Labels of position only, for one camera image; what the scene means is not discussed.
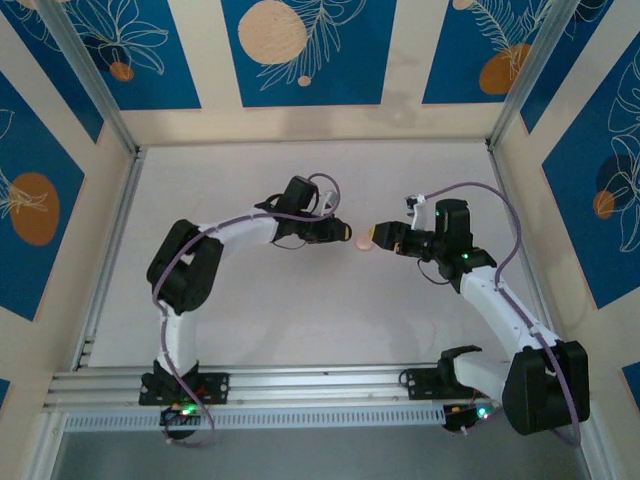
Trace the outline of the black controller board green light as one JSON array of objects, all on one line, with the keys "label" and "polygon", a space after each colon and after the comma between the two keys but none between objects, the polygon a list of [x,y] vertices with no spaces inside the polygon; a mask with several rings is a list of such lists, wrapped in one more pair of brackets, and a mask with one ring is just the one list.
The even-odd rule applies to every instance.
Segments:
[{"label": "black controller board green light", "polygon": [[475,427],[497,418],[503,408],[495,401],[474,401],[466,404],[452,404],[443,407],[445,424],[443,428],[453,434],[467,436]]},{"label": "black controller board green light", "polygon": [[200,419],[199,411],[194,405],[173,405],[160,414],[160,426],[165,440],[181,442],[192,436],[194,430],[184,430],[183,426],[194,426]]}]

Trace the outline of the aluminium side frame rail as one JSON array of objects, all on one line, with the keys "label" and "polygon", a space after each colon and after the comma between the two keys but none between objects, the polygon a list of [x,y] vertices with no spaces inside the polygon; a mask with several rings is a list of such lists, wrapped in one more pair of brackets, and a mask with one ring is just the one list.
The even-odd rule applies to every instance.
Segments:
[{"label": "aluminium side frame rail", "polygon": [[[532,310],[535,312],[536,318],[539,321],[554,333],[562,336],[564,334],[564,327],[556,322],[557,318],[554,315],[554,311],[550,308],[550,304],[545,298],[545,289],[536,272],[533,256],[527,248],[524,236],[526,229],[523,221],[518,216],[517,198],[505,182],[507,179],[505,176],[506,170],[501,166],[495,153],[490,148],[487,148],[487,153],[494,170],[498,189],[508,200],[508,205],[505,209],[508,211],[507,215],[514,232],[514,238],[520,239],[518,257],[520,258],[525,277],[527,278],[527,284],[533,302]],[[591,407],[590,418],[580,425],[580,451],[582,462],[585,465],[584,469],[587,471],[587,476],[590,480],[615,480],[615,477],[611,476],[606,451],[602,449],[600,432],[596,420],[596,410],[594,407]]]},{"label": "aluminium side frame rail", "polygon": [[[147,149],[140,148],[126,172],[115,216],[108,230],[108,242],[101,259],[99,274],[91,290],[90,302],[84,314],[84,323],[71,357],[68,373],[76,373],[81,368],[85,345],[89,340],[94,339],[97,331],[146,154]],[[36,417],[35,432],[28,443],[26,466],[19,480],[51,479],[65,433],[67,417],[67,412],[59,410],[43,411]]]}]

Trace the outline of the long aluminium base rail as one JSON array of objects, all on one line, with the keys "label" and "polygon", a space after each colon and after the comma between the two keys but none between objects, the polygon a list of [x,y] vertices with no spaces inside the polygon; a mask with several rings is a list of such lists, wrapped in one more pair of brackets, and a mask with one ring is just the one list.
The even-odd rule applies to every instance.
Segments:
[{"label": "long aluminium base rail", "polygon": [[[202,367],[227,373],[228,408],[296,408],[406,405],[398,377],[405,365],[242,368]],[[141,376],[148,368],[81,368],[53,375],[45,395],[46,412],[138,409]]]}]

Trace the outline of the aluminium frame post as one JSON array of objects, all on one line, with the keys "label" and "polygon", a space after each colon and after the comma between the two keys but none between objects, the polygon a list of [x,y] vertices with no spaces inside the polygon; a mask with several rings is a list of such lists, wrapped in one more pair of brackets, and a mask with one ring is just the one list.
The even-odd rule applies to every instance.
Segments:
[{"label": "aluminium frame post", "polygon": [[582,54],[607,2],[544,0],[539,9],[530,14],[531,31],[536,36],[486,139],[489,152],[497,150],[520,113],[525,114],[525,130],[530,132],[535,128]]},{"label": "aluminium frame post", "polygon": [[116,140],[132,159],[137,158],[140,146],[129,131],[114,97],[63,7],[56,0],[33,1],[76,78]]}]

